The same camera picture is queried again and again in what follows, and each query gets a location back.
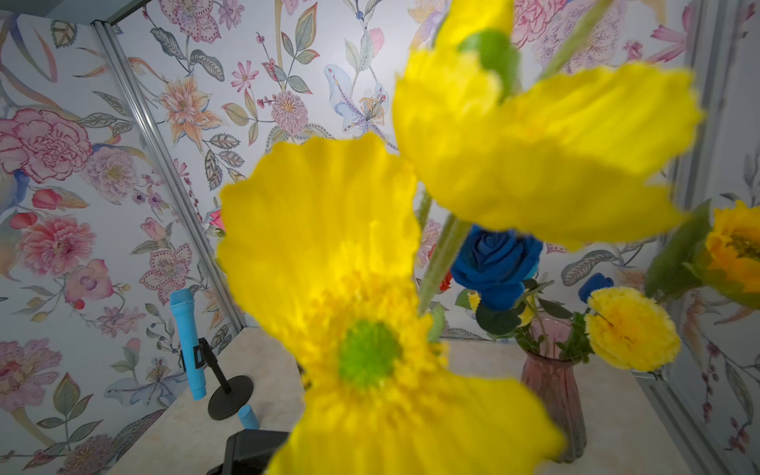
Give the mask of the orange yellow sunflower vase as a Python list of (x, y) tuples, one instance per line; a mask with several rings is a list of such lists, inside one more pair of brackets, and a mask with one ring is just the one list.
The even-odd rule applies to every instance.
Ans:
[(670, 301), (711, 287), (741, 306), (759, 308), (759, 209), (738, 200), (693, 210), (653, 259), (644, 295)]

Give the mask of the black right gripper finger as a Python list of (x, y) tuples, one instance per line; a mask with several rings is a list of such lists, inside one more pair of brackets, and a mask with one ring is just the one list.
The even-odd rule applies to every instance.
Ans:
[(207, 474), (263, 474), (271, 457), (286, 443), (289, 435), (287, 431), (243, 429), (227, 439), (222, 463), (210, 469)]

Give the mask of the yellow carnation vase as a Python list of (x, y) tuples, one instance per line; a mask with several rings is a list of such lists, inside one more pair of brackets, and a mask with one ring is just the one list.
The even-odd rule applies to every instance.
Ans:
[(669, 314), (637, 289), (598, 289), (588, 299), (590, 346), (609, 365), (653, 372), (675, 361), (681, 340)]

